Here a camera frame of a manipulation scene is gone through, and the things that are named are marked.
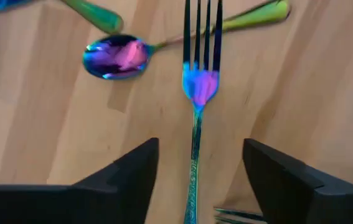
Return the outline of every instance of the wood grain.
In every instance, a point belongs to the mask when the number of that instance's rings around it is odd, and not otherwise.
[[[182,32],[184,0],[92,2],[149,43]],[[224,15],[259,2],[224,1]],[[213,206],[259,211],[241,160],[244,138],[353,183],[353,1],[291,4],[282,24],[224,35],[220,89],[202,127],[202,223],[214,223]],[[103,36],[59,1],[0,13],[0,183],[71,184],[159,137],[146,223],[182,223],[192,108],[181,88],[181,45],[156,53],[144,75],[110,82],[80,63]]]

